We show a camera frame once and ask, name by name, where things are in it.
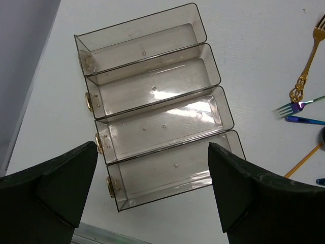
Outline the orange chopstick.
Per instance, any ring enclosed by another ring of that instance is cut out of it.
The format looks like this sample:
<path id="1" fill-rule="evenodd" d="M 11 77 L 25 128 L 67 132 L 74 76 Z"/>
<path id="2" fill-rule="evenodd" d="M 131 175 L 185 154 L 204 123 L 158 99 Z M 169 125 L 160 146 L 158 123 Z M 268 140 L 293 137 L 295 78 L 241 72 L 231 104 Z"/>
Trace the orange chopstick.
<path id="1" fill-rule="evenodd" d="M 302 158 L 284 177 L 290 178 L 305 162 L 307 162 L 321 147 L 322 143 L 317 145 L 312 151 L 310 151 L 304 158 Z"/>

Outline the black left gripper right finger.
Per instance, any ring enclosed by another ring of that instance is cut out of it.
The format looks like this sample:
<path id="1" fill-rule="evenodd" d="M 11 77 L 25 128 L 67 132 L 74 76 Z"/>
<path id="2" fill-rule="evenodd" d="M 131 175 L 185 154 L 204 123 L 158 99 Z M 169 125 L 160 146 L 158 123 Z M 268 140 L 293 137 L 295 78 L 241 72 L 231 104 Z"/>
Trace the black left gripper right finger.
<path id="1" fill-rule="evenodd" d="M 208 166 L 230 243 L 324 243 L 324 188 L 250 163 L 217 143 Z"/>

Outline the iridescent rainbow spoon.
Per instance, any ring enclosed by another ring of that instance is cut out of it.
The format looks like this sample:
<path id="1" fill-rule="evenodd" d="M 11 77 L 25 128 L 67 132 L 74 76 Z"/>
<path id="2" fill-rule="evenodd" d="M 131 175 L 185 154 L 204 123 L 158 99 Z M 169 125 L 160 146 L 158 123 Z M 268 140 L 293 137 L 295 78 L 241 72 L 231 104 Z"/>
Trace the iridescent rainbow spoon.
<path id="1" fill-rule="evenodd" d="M 325 186 L 325 178 L 319 178 L 315 181 L 318 185 Z"/>

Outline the black spoon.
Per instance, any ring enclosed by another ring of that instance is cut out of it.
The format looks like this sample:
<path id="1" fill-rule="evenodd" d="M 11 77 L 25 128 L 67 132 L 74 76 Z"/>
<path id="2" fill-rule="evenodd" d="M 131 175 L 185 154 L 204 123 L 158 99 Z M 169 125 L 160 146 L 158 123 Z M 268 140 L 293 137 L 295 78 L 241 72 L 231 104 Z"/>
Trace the black spoon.
<path id="1" fill-rule="evenodd" d="M 321 144 L 321 149 L 325 151 L 325 127 L 319 132 L 318 142 Z"/>

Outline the blue table knife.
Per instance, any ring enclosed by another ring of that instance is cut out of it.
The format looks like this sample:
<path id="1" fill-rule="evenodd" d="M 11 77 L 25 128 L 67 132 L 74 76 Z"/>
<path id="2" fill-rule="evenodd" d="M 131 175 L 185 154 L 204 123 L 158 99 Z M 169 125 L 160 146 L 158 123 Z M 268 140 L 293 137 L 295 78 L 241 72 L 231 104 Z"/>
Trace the blue table knife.
<path id="1" fill-rule="evenodd" d="M 315 120 L 315 119 L 310 119 L 310 118 L 304 118 L 304 117 L 299 117 L 299 116 L 287 116 L 285 118 L 287 122 L 291 123 L 301 123 L 301 124 L 311 124 L 311 125 L 325 125 L 325 121 L 320 121 L 320 120 Z"/>

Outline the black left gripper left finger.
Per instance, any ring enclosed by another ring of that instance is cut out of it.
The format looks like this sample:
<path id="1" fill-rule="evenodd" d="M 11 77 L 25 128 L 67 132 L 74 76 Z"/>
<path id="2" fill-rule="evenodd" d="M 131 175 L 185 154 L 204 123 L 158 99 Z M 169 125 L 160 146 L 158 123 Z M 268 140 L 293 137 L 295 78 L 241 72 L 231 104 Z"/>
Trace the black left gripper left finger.
<path id="1" fill-rule="evenodd" d="M 1 178 L 1 243 L 70 243 L 98 160 L 88 141 Z"/>

